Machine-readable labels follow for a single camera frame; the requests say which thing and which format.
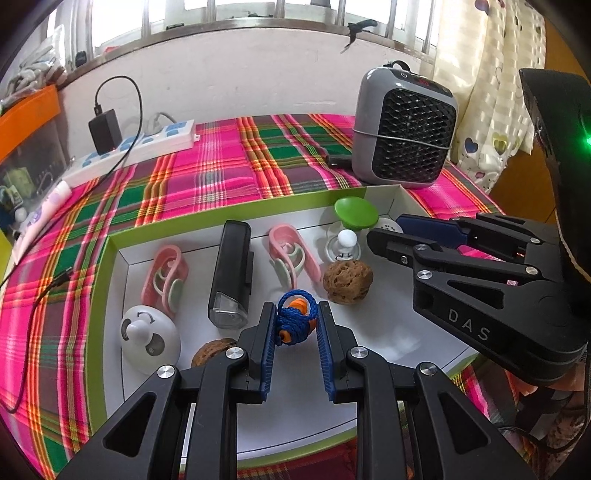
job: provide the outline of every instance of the blue rope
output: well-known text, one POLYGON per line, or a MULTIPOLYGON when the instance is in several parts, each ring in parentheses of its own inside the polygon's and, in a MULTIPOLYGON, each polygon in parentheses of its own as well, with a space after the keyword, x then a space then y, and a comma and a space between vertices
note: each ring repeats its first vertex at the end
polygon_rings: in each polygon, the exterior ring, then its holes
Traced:
POLYGON ((308 338, 310 334, 310 320, 318 318, 318 305, 312 295, 305 290, 291 290, 281 297, 281 300, 277 303, 277 320, 275 321, 275 345, 280 346, 282 344, 281 337, 279 336, 280 330, 285 330, 291 335, 291 342, 286 345, 295 345, 301 343, 308 338), (310 311, 308 315, 303 315, 295 307, 283 308, 283 304, 290 297, 299 295, 304 297, 310 311))

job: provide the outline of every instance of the gray space heater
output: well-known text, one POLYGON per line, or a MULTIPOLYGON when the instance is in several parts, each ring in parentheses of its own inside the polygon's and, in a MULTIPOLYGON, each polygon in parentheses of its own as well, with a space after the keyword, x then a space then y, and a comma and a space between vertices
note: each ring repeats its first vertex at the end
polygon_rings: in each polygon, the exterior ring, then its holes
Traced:
POLYGON ((456 100, 444 86, 405 70, 371 70, 357 101, 355 175, 374 185, 433 184, 452 145, 456 118, 456 100))

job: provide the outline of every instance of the striped fabric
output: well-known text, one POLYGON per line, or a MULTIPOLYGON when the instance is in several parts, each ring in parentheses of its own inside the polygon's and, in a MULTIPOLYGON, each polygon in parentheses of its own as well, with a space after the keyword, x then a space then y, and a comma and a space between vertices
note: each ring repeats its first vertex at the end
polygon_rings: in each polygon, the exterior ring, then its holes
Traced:
MULTIPOLYGON (((0 412, 41 476, 55 478, 93 433, 87 410, 85 346, 90 293, 107 236, 252 200, 357 187, 360 183, 351 174, 330 170, 325 162, 327 154, 350 152, 352 125, 352 117, 337 115, 243 117, 198 125, 201 140, 192 150, 117 171, 26 257, 8 283, 0 311, 0 351, 5 352, 0 395, 9 405, 22 378, 33 302, 54 275, 70 266, 75 271, 71 282, 41 302, 33 319, 21 408, 14 415, 0 412)), ((64 208, 93 185, 78 187, 64 208)), ((439 218, 498 211, 452 166, 446 167, 435 185, 412 195, 439 218)), ((485 366, 486 372, 495 370, 490 362, 485 366)), ((470 367, 455 381, 490 418, 505 420, 514 414, 512 391, 506 380, 502 388, 487 389, 483 371, 484 367, 470 367)), ((328 469, 342 468, 340 478, 347 478, 345 471, 354 472, 351 458, 350 446, 342 446, 296 463, 242 472, 241 477, 326 478, 328 469)))

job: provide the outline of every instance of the heart patterned curtain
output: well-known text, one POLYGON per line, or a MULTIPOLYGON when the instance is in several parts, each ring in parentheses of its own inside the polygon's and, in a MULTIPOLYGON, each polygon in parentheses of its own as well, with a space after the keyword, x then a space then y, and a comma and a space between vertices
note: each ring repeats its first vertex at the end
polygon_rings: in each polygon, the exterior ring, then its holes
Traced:
POLYGON ((443 0, 433 79, 456 97, 451 160, 489 192, 534 128, 521 68, 544 68, 544 17, 524 0, 443 0))

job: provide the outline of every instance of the black charger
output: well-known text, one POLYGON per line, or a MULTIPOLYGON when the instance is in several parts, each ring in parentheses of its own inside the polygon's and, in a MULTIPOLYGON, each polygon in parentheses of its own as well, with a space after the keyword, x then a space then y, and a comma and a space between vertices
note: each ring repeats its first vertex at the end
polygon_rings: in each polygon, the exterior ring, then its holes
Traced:
POLYGON ((96 103, 95 115, 96 117, 88 122, 88 128, 92 135, 92 141, 95 143, 96 152, 103 155, 121 145, 123 136, 115 110, 111 109, 103 113, 101 106, 96 103))

